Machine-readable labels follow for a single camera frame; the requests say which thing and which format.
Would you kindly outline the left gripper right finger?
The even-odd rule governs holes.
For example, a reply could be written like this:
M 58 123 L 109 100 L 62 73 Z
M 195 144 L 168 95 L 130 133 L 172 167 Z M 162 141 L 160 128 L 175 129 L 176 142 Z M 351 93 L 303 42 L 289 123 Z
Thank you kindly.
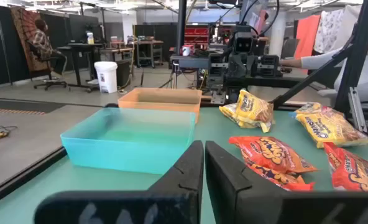
M 213 141 L 205 166 L 216 223 L 368 223 L 368 192 L 286 191 Z

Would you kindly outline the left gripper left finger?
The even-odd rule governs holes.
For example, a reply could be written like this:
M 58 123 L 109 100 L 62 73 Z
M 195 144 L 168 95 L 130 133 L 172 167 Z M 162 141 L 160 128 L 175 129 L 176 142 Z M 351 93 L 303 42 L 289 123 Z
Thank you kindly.
M 193 141 L 147 190 L 58 192 L 37 206 L 34 222 L 199 223 L 203 165 L 203 143 Z

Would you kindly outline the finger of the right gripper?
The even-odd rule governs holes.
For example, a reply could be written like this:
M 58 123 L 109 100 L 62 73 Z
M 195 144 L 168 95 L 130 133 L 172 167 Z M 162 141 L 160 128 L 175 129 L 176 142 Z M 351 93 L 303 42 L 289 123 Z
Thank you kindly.
M 246 65 L 240 57 L 229 59 L 229 77 L 244 77 L 246 75 Z
M 257 64 L 258 64 L 257 57 L 247 57 L 246 75 L 248 77 L 254 77 L 257 75 Z

